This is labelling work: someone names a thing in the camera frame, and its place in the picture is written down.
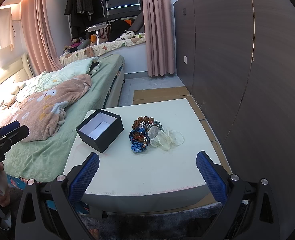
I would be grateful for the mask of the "person's left hand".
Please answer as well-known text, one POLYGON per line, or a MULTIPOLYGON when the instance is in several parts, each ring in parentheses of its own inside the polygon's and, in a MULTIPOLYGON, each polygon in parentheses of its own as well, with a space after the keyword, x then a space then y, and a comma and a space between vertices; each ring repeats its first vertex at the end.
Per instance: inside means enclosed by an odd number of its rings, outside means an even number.
MULTIPOLYGON (((3 162, 0 162, 0 171, 3 171, 4 170, 4 164, 3 162)), ((8 191, 6 191, 4 193, 4 195, 0 195, 0 205, 2 207, 6 207, 8 206, 10 203, 10 194, 8 191)))

